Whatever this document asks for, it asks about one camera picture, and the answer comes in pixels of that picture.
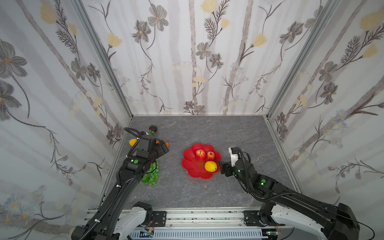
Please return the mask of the yellow lemon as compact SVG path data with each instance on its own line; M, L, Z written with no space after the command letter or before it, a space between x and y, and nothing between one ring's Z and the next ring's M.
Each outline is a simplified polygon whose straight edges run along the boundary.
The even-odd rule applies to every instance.
M207 172L214 173L218 169L218 164L214 161L207 161L204 168Z

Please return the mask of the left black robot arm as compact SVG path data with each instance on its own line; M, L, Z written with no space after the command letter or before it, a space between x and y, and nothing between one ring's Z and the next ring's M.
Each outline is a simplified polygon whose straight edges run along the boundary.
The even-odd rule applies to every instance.
M136 213L131 218L119 217L151 164L168 152L169 148L163 140L148 135L139 137L116 173L115 187L87 224L74 229L71 239L119 240L127 237L137 226L150 222L152 207L143 203L135 207Z

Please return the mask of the red flower-shaped fruit bowl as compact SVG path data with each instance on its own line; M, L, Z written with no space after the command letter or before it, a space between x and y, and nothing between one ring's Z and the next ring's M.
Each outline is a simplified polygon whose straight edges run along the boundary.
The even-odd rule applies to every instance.
M204 161L198 161L196 159L195 152L199 149L203 149L206 153L209 151L213 151L215 153L216 157L214 162L218 164L218 169L214 173L210 173L205 170L204 165L208 161L207 159ZM182 166L192 178L209 180L214 176L214 174L220 171L219 162L222 160L222 156L212 145L196 143L184 151L183 157Z

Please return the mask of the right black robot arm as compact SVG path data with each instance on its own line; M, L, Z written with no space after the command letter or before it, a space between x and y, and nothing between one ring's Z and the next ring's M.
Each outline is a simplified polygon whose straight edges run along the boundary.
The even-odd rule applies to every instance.
M284 186L277 180L258 174L248 161L220 163L221 174L235 177L242 189L263 205L256 223L287 225L311 233L322 240L357 240L361 222L352 209L314 200Z

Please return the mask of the red apple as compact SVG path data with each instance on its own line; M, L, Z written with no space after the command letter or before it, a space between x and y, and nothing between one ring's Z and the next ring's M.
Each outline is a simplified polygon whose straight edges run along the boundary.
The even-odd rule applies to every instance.
M203 149L199 149L195 152L195 156L198 161L204 161L206 159L206 152Z

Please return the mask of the red yellow pomegranate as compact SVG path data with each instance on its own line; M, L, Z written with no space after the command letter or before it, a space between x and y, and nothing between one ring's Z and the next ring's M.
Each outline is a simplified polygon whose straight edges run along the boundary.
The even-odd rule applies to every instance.
M215 153L213 151L209 151L209 152L206 153L206 159L208 161L214 161L215 157L216 157L216 155L215 155Z

